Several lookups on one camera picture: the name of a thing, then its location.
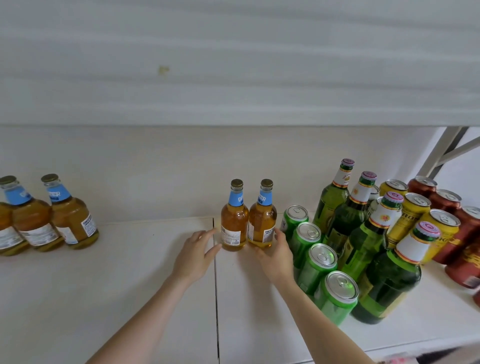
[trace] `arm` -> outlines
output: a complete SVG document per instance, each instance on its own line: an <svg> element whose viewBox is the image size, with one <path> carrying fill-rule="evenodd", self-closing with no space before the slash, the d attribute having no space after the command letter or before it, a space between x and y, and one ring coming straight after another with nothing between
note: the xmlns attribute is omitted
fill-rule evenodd
<svg viewBox="0 0 480 364"><path fill-rule="evenodd" d="M221 249L216 245L205 253L215 229L197 231L185 241L172 274L157 293L138 311L87 364L148 364L162 338L175 306L188 287L204 276Z"/></svg>
<svg viewBox="0 0 480 364"><path fill-rule="evenodd" d="M313 361L320 363L372 364L373 361L342 330L332 323L297 286L292 253L285 234L275 229L277 245L272 256L259 248L255 254L268 279L290 310Z"/></svg>

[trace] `forearm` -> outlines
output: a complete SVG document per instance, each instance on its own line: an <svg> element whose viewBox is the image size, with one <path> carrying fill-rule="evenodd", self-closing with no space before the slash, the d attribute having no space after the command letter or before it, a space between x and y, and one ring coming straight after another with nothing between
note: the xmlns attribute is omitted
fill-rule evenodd
<svg viewBox="0 0 480 364"><path fill-rule="evenodd" d="M149 364L188 284L168 277L158 292L87 364Z"/></svg>
<svg viewBox="0 0 480 364"><path fill-rule="evenodd" d="M283 283L277 288L316 364L373 363L362 349L315 306L294 281Z"/></svg>

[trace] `brown glass bottle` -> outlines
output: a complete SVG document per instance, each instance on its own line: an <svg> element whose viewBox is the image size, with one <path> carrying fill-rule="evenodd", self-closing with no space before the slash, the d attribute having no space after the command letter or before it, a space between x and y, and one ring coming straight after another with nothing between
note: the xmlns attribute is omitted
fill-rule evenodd
<svg viewBox="0 0 480 364"><path fill-rule="evenodd" d="M222 247L237 252L247 241L248 208L243 204L242 180L232 180L230 198L223 206L221 221Z"/></svg>
<svg viewBox="0 0 480 364"><path fill-rule="evenodd" d="M7 201L14 206L13 226L34 249L49 252L64 243L50 222L52 207L49 204L33 198L15 176L0 178L0 187L5 192Z"/></svg>
<svg viewBox="0 0 480 364"><path fill-rule="evenodd" d="M98 239L99 232L85 202L73 197L52 173L41 178L52 202L52 223L69 248L84 249Z"/></svg>
<svg viewBox="0 0 480 364"><path fill-rule="evenodd" d="M30 247L25 238L13 227L13 208L0 202L0 255L17 255Z"/></svg>
<svg viewBox="0 0 480 364"><path fill-rule="evenodd" d="M276 208L272 204L272 180L262 180L260 195L250 207L248 219L248 242L262 249L272 246L276 222Z"/></svg>

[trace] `red can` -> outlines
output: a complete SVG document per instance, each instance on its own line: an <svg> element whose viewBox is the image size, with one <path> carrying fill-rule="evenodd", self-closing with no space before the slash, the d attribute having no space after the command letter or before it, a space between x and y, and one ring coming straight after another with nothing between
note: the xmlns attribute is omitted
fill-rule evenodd
<svg viewBox="0 0 480 364"><path fill-rule="evenodd" d="M463 248L473 239L480 235L480 208L474 206L465 206L459 208L453 213L459 218L460 230L452 240L433 257L435 262L440 264L450 264L460 254Z"/></svg>
<svg viewBox="0 0 480 364"><path fill-rule="evenodd" d="M445 267L445 273L463 287L480 286L480 237L467 246L453 263Z"/></svg>
<svg viewBox="0 0 480 364"><path fill-rule="evenodd" d="M428 197L432 202L430 208L437 208L453 214L462 206L462 198L449 190L437 190Z"/></svg>
<svg viewBox="0 0 480 364"><path fill-rule="evenodd" d="M473 302L475 302L477 306L480 307L480 291L473 295Z"/></svg>
<svg viewBox="0 0 480 364"><path fill-rule="evenodd" d="M436 191L437 182L425 176L417 176L408 182L408 192L414 192L426 198L429 198L430 194Z"/></svg>

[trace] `beer bottle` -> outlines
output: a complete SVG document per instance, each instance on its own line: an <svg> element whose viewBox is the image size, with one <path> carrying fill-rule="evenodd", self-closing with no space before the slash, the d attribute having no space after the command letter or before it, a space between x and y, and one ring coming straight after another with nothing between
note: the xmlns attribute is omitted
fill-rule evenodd
<svg viewBox="0 0 480 364"><path fill-rule="evenodd" d="M272 204L272 180L262 180L257 202L250 207L247 239L260 247L272 246L273 229L276 222L276 208Z"/></svg>
<svg viewBox="0 0 480 364"><path fill-rule="evenodd" d="M30 245L13 227L12 206L0 202L0 255L17 255Z"/></svg>
<svg viewBox="0 0 480 364"><path fill-rule="evenodd" d="M98 239L99 233L85 202L73 197L52 173L41 178L52 202L52 223L69 248L84 249Z"/></svg>
<svg viewBox="0 0 480 364"><path fill-rule="evenodd" d="M350 195L348 193L348 182L354 164L355 162L351 159L343 159L332 183L326 186L320 195L313 223L320 228L322 234L326 233L335 209L344 203Z"/></svg>
<svg viewBox="0 0 480 364"><path fill-rule="evenodd" d="M386 249L385 234L392 216L401 207L403 196L389 191L380 205L359 227L354 229L345 243L343 255L338 260L338 269L348 274L357 283L373 257Z"/></svg>
<svg viewBox="0 0 480 364"><path fill-rule="evenodd" d="M362 172L348 199L335 209L323 242L332 247L338 256L342 256L345 242L353 229L367 218L367 202L376 179L375 173Z"/></svg>
<svg viewBox="0 0 480 364"><path fill-rule="evenodd" d="M7 201L15 207L12 211L13 226L34 249L49 252L63 244L63 238L50 222L52 207L49 204L33 198L15 176L0 178L0 187Z"/></svg>
<svg viewBox="0 0 480 364"><path fill-rule="evenodd" d="M378 254L359 279L359 302L351 314L366 324L382 321L421 279L420 261L440 230L420 221L394 249Z"/></svg>
<svg viewBox="0 0 480 364"><path fill-rule="evenodd" d="M221 241L225 250L238 251L247 241L248 208L243 204L243 181L232 180L230 198L221 215Z"/></svg>

